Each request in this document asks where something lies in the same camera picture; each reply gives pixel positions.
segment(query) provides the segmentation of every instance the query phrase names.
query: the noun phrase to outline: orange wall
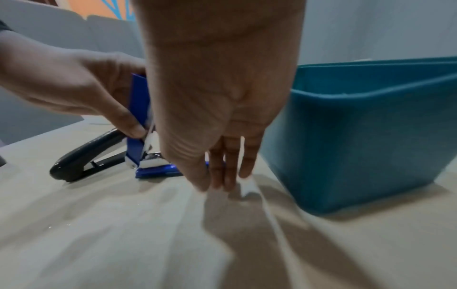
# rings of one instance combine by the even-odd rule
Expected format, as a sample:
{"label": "orange wall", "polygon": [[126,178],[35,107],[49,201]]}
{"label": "orange wall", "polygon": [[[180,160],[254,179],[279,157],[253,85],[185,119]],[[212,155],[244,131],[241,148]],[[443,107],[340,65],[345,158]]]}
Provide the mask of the orange wall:
{"label": "orange wall", "polygon": [[[101,1],[101,0],[67,0],[71,10],[86,18],[89,15],[99,15],[104,17],[117,18],[116,15]],[[117,0],[119,11],[122,19],[126,19],[125,15],[125,1]]]}

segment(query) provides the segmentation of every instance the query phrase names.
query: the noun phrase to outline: stapler handle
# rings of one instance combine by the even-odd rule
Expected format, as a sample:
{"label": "stapler handle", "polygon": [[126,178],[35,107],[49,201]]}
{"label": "stapler handle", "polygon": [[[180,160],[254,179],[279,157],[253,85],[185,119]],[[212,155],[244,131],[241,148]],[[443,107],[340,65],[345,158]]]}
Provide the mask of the stapler handle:
{"label": "stapler handle", "polygon": [[61,157],[52,166],[49,173],[55,179],[71,182],[92,175],[102,169],[106,169],[107,166],[118,164],[124,161],[121,154],[114,156],[116,157],[116,160],[112,159],[109,163],[104,162],[102,164],[103,168],[98,168],[99,166],[95,165],[94,168],[87,171],[84,170],[86,164],[110,147],[120,143],[125,137],[125,134],[118,129],[110,130]]}

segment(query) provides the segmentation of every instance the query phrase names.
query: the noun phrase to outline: open stapler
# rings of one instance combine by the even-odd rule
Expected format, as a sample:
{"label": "open stapler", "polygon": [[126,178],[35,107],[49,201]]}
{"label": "open stapler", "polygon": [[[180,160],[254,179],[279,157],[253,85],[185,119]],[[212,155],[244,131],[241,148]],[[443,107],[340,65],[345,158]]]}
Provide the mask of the open stapler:
{"label": "open stapler", "polygon": [[[133,75],[129,110],[143,127],[149,128],[144,140],[128,138],[121,131],[113,129],[61,157],[52,166],[51,176],[73,182],[123,162],[135,169],[137,179],[181,175],[176,166],[166,161],[160,152],[150,153],[155,126],[150,109],[148,84],[143,76]],[[125,152],[101,159],[125,145],[125,140]]]}

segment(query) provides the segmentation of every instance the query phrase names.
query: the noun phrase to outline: orange and blue mural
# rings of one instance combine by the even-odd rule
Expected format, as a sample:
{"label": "orange and blue mural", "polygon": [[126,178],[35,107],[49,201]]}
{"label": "orange and blue mural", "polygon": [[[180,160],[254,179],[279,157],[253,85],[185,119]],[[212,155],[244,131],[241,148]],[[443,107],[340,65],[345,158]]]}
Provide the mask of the orange and blue mural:
{"label": "orange and blue mural", "polygon": [[71,10],[83,17],[99,15],[122,20],[135,20],[129,0],[68,0]]}

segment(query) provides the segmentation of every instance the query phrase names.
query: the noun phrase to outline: teal bin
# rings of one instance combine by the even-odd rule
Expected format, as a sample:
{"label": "teal bin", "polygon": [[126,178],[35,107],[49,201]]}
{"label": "teal bin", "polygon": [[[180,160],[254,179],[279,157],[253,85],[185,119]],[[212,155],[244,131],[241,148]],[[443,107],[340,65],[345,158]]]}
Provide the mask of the teal bin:
{"label": "teal bin", "polygon": [[300,66],[260,152],[313,214],[427,185],[457,154],[457,60]]}

